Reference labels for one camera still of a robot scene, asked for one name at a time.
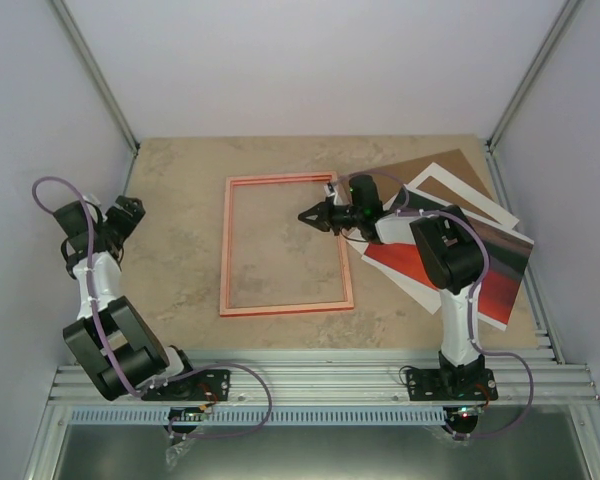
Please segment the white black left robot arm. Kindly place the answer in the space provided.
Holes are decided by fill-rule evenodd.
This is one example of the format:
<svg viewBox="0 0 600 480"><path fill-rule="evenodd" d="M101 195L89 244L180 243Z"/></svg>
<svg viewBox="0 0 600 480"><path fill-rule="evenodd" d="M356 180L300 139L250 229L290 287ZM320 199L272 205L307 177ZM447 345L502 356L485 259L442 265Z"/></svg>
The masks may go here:
<svg viewBox="0 0 600 480"><path fill-rule="evenodd" d="M94 252L88 254L89 208L94 229ZM61 253L71 278L79 283L77 320L65 327L63 338L99 393L113 401L129 391L124 374L142 397L154 400L163 393L187 399L198 390L199 376L184 352L165 347L120 288L124 242L145 215L137 198L119 196L103 212L95 203L76 200L53 217L67 238Z"/></svg>

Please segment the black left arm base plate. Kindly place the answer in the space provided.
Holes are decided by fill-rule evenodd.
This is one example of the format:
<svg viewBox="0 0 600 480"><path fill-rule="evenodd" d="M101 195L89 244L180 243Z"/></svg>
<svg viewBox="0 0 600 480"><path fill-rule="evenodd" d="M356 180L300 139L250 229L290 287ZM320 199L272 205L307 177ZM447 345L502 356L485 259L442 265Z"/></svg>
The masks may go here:
<svg viewBox="0 0 600 480"><path fill-rule="evenodd" d="M141 397L143 401L199 401L218 403L229 395L231 372L226 369L205 370L182 380L156 383Z"/></svg>

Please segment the red wooden picture frame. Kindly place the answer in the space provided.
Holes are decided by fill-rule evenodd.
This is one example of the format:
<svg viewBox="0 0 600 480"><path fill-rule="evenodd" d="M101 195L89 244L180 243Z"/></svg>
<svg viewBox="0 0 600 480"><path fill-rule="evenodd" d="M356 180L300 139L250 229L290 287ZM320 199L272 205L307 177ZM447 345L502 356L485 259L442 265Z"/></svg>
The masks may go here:
<svg viewBox="0 0 600 480"><path fill-rule="evenodd" d="M351 279L350 263L347 252L347 244L342 237L336 238L338 247L340 274L343 285L344 299L334 302L313 302L304 304L286 304L270 306L253 307L231 307L230 306L230 274L232 260L232 242L233 242L233 205L234 189L244 186L261 185L285 185L297 183L323 183L334 182L337 173L334 171L326 172L306 172L306 173L288 173L288 174L267 174L251 176L232 176L227 177L224 193L224 212L223 212L223 235L221 250L220 267L220 293L219 293L219 315L225 318L253 317L253 316L273 316L289 314L307 314L307 313L325 313L325 312L344 312L354 309L353 285Z"/></svg>

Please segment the white photo mat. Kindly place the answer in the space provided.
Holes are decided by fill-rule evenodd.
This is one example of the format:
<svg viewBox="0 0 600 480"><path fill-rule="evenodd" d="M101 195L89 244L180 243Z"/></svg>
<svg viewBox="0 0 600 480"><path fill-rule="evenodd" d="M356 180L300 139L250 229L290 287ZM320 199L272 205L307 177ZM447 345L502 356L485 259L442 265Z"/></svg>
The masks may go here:
<svg viewBox="0 0 600 480"><path fill-rule="evenodd" d="M411 180L407 184L407 187L417 189L428 179L434 179L441 183L461 199L468 201L474 207L478 207L491 219L506 228L513 229L519 223L519 219L508 210L435 162L431 163Z"/></svg>

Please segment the red sunset photo print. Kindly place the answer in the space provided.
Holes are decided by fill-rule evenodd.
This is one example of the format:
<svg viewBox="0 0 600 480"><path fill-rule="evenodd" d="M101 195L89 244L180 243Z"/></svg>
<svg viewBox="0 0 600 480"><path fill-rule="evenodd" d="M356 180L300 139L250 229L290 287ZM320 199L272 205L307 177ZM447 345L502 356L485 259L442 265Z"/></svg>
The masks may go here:
<svg viewBox="0 0 600 480"><path fill-rule="evenodd" d="M513 311L534 242L489 218L466 213L473 229L483 241L490 266L479 292L478 318L504 330ZM418 250L408 244L368 244L362 259L378 268L429 313L436 313L441 300L428 279Z"/></svg>

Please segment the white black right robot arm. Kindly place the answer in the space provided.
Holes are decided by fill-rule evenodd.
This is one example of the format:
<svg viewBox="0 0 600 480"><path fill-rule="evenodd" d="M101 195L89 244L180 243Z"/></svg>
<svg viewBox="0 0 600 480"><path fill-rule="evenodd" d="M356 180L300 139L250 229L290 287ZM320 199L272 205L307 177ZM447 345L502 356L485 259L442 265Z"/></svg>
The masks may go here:
<svg viewBox="0 0 600 480"><path fill-rule="evenodd" d="M471 392L485 371L477 339L478 296L489 269L482 240L456 205L425 210L409 206L410 192L400 187L386 210L370 171L344 178L351 201L342 203L336 180L325 186L323 201L298 214L298 220L336 236L356 229L369 244L397 245L413 240L428 280L438 290L443 341L439 351L439 387L451 399Z"/></svg>

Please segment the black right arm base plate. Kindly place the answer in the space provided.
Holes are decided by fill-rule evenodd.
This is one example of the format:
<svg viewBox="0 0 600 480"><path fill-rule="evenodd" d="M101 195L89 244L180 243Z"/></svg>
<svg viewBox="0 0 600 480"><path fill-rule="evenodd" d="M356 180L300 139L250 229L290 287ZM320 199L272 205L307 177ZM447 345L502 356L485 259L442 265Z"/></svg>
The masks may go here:
<svg viewBox="0 0 600 480"><path fill-rule="evenodd" d="M400 372L409 399L414 402L495 401L499 398L494 373L485 369L464 380L444 379L440 369L406 368Z"/></svg>

